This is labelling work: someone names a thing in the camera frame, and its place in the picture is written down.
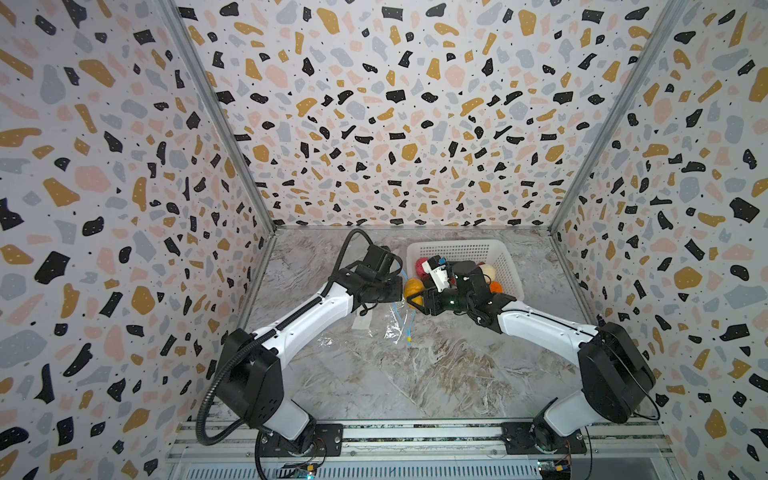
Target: white plastic basket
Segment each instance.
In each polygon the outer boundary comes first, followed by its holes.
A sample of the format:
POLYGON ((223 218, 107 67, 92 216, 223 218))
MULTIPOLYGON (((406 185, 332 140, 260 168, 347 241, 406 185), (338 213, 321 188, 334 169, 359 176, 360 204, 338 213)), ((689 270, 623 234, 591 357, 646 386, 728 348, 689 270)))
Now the white plastic basket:
POLYGON ((411 243, 406 251, 406 274, 416 276, 415 262, 422 257, 439 255, 448 261, 471 260, 485 262, 496 269, 496 281, 504 293, 523 300, 523 287, 515 269, 515 262, 507 247, 499 240, 454 240, 444 242, 411 243))

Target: terrazzo wallpaper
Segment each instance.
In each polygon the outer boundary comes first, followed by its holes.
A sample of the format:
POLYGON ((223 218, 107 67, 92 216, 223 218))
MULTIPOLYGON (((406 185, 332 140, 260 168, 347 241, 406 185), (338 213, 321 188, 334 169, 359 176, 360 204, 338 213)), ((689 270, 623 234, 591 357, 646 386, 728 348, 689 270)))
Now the terrazzo wallpaper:
POLYGON ((688 478, 755 480, 768 478, 768 2, 689 3, 557 238, 598 319, 628 328, 654 369, 688 478))
POLYGON ((267 230, 154 4, 0 15, 0 477, 164 478, 267 230))
POLYGON ((666 2, 177 4, 276 224, 530 226, 666 2))

